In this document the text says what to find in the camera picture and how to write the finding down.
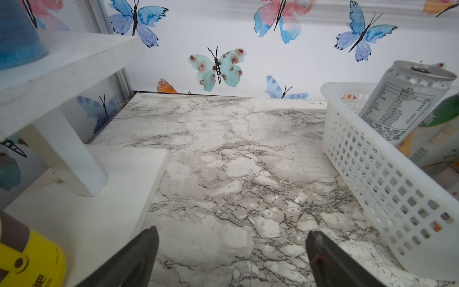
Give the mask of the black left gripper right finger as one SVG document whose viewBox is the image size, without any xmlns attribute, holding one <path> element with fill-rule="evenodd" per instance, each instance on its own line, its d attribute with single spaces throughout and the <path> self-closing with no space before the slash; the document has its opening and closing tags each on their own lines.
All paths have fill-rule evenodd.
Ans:
<svg viewBox="0 0 459 287">
<path fill-rule="evenodd" d="M 306 251 L 318 287 L 384 286 L 322 231 L 309 232 Z"/>
</svg>

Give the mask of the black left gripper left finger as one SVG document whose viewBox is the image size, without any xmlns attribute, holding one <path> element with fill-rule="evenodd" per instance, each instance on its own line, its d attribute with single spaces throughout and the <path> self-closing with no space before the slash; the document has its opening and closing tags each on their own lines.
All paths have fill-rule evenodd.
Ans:
<svg viewBox="0 0 459 287">
<path fill-rule="evenodd" d="M 160 239 L 156 227 L 143 230 L 80 287 L 146 287 L 154 268 Z"/>
</svg>

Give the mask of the silver tall drink can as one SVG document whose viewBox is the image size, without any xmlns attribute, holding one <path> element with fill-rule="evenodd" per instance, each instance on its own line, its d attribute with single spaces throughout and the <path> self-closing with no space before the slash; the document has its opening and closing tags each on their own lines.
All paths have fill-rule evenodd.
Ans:
<svg viewBox="0 0 459 287">
<path fill-rule="evenodd" d="M 397 145 L 445 96 L 457 75 L 437 65 L 395 61 L 384 73 L 359 117 Z"/>
</svg>

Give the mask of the white plastic perforated basket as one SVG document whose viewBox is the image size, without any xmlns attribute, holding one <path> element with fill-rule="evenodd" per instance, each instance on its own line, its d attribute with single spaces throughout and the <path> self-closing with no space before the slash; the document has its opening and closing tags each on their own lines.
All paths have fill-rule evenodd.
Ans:
<svg viewBox="0 0 459 287">
<path fill-rule="evenodd" d="M 459 199 L 358 115 L 373 83 L 326 83 L 323 150 L 409 272 L 459 279 Z"/>
</svg>

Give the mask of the white stepped shelf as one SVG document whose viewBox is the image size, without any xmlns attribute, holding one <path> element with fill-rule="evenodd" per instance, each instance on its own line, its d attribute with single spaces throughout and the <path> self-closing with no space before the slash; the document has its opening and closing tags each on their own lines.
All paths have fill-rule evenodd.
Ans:
<svg viewBox="0 0 459 287">
<path fill-rule="evenodd" d="M 74 287 L 141 232 L 170 153 L 86 145 L 60 110 L 140 58 L 139 37 L 38 35 L 45 57 L 1 71 L 1 137 L 19 135 L 49 170 L 6 212 L 64 250 L 63 284 Z"/>
</svg>

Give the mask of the yellow canister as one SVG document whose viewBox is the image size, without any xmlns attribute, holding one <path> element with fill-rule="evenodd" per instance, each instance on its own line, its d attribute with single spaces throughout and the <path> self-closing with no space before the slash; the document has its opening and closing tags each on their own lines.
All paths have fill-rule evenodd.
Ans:
<svg viewBox="0 0 459 287">
<path fill-rule="evenodd" d="M 1 286 L 61 287 L 66 275 L 62 248 L 1 211 Z"/>
</svg>

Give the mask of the blue cup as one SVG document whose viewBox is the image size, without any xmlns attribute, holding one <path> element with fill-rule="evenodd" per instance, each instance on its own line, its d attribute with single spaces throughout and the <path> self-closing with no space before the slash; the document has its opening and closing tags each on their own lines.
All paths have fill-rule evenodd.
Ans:
<svg viewBox="0 0 459 287">
<path fill-rule="evenodd" d="M 19 1 L 1 1 L 1 69 L 37 61 L 48 50 Z"/>
</svg>

